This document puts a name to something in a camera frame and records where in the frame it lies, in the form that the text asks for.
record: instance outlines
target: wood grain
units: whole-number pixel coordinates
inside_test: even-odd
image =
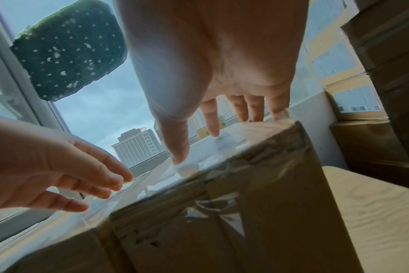
[[[366,273],[409,273],[409,189],[323,167]]]

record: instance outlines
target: window frame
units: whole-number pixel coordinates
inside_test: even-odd
[[[13,35],[0,17],[0,97],[3,105],[18,120],[43,127],[70,132],[53,103],[40,99],[28,73],[10,50]],[[58,189],[59,193],[78,200],[83,196],[74,191]],[[54,211],[29,209],[0,221],[0,242],[48,218]]]

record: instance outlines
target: clear packing tape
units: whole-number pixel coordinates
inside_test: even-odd
[[[192,145],[181,165],[168,159],[108,200],[88,197],[85,213],[53,214],[0,244],[0,272],[275,272],[298,252],[317,263],[333,251],[320,249],[320,234],[339,229],[314,224],[315,212],[339,212],[288,116],[233,124]],[[320,191],[330,199],[307,195]]]

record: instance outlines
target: sky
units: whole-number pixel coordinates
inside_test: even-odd
[[[0,13],[16,37],[27,26],[76,0],[0,0]],[[104,0],[112,8],[111,0]],[[54,103],[70,131],[116,155],[111,147],[132,128],[153,129],[154,119],[128,57],[109,75]]]

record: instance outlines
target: green sponge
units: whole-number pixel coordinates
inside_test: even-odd
[[[124,37],[110,7],[79,0],[26,29],[11,46],[39,97],[57,101],[121,65]]]

